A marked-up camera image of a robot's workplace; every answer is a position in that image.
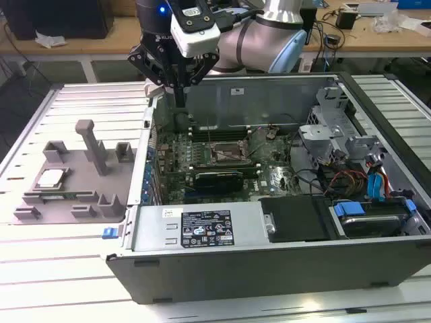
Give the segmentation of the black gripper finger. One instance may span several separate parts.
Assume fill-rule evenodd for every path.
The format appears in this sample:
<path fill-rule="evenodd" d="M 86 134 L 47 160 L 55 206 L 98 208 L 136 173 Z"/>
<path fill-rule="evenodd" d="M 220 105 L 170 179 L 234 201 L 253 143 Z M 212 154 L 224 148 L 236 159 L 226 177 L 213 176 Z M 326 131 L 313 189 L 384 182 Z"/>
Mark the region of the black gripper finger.
<path fill-rule="evenodd" d="M 198 55 L 194 58 L 180 59 L 180 107 L 185 107 L 185 90 L 197 85 L 216 65 L 220 56 L 218 51 Z"/>
<path fill-rule="evenodd" d="M 127 60 L 154 84 L 170 88 L 174 95 L 176 107 L 181 107 L 181 88 L 178 84 L 178 75 L 170 59 L 168 48 L 157 44 L 150 52 L 144 45 L 134 46 Z"/>

